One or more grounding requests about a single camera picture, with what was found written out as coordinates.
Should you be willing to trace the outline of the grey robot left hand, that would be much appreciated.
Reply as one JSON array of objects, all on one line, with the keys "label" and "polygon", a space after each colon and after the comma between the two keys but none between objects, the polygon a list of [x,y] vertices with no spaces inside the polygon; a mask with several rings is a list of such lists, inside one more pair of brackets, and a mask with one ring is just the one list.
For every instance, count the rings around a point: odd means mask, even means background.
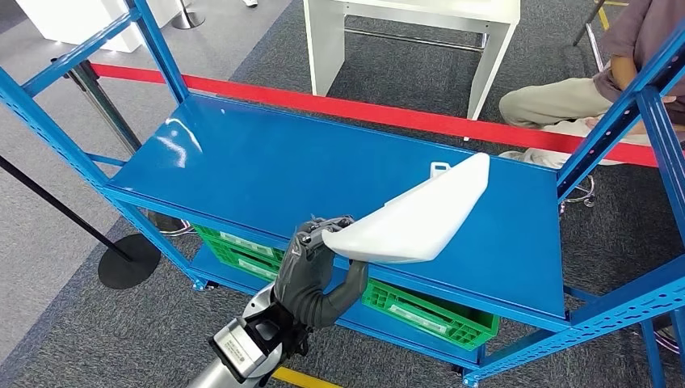
[{"label": "grey robot left hand", "polygon": [[298,226],[275,280],[275,299],[299,322],[330,327],[345,314],[368,286],[368,264],[352,260],[343,283],[329,293],[335,253],[323,242],[325,231],[338,232],[354,222],[349,216],[315,217]]}]

